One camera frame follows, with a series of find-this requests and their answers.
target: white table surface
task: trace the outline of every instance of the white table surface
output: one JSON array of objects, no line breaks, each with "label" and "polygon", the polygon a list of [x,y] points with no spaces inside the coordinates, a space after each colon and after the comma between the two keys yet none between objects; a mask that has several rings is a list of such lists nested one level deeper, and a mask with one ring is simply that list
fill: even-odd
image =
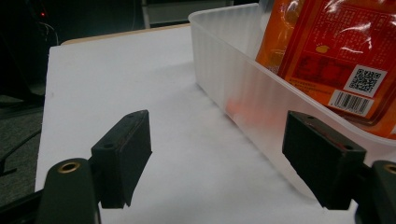
[{"label": "white table surface", "polygon": [[103,223],[352,224],[296,191],[195,83],[191,29],[51,48],[36,189],[124,115],[149,111],[153,154],[132,206]]}]

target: printed label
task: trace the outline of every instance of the printed label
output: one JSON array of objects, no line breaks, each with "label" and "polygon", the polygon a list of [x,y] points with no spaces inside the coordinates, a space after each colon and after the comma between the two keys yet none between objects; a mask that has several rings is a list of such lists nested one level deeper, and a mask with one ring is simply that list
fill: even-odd
[{"label": "printed label", "polygon": [[374,97],[386,74],[386,71],[358,64],[346,82],[344,90]]},{"label": "printed label", "polygon": [[373,102],[374,100],[372,99],[335,90],[332,94],[329,105],[364,117],[370,111]]}]

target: cable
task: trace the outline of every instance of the cable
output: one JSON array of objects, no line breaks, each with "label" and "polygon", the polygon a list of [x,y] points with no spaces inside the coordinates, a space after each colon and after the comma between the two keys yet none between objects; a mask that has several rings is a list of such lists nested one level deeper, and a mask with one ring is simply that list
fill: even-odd
[{"label": "cable", "polygon": [[34,133],[30,134],[27,138],[23,139],[23,141],[18,143],[14,148],[12,148],[8,153],[6,153],[6,155],[3,156],[3,158],[0,159],[0,176],[9,175],[9,174],[11,174],[11,173],[13,173],[13,172],[15,172],[17,170],[17,169],[13,169],[13,170],[10,170],[10,171],[5,171],[6,159],[9,156],[11,156],[12,153],[17,151],[21,146],[23,146],[23,144],[27,143],[29,140],[31,140],[32,138],[34,138],[35,136],[37,136],[40,133],[41,133],[41,129],[39,129],[38,131],[35,131]]},{"label": "cable", "polygon": [[53,31],[53,33],[55,33],[56,45],[59,46],[59,38],[58,38],[58,34],[56,33],[55,29],[54,29],[52,26],[50,26],[49,24],[46,24],[46,23],[44,23],[44,22],[42,22],[42,21],[39,21],[38,23],[40,23],[40,24],[46,26],[47,29],[50,28],[50,29]]}]

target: qr code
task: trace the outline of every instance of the qr code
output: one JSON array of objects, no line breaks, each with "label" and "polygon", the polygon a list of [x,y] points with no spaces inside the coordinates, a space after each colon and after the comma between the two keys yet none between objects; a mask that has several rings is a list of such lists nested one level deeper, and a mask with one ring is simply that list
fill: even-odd
[{"label": "qr code", "polygon": [[386,71],[356,65],[344,90],[373,97],[386,74]]},{"label": "qr code", "polygon": [[373,87],[377,81],[381,78],[381,74],[369,70],[358,69],[352,81],[349,84],[349,88],[372,92]]}]

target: orange package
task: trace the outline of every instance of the orange package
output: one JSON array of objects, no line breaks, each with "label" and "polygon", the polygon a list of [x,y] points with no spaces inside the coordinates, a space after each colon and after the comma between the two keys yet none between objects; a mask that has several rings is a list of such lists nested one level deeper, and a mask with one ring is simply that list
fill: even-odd
[{"label": "orange package", "polygon": [[278,0],[257,61],[366,132],[396,139],[396,1]]}]

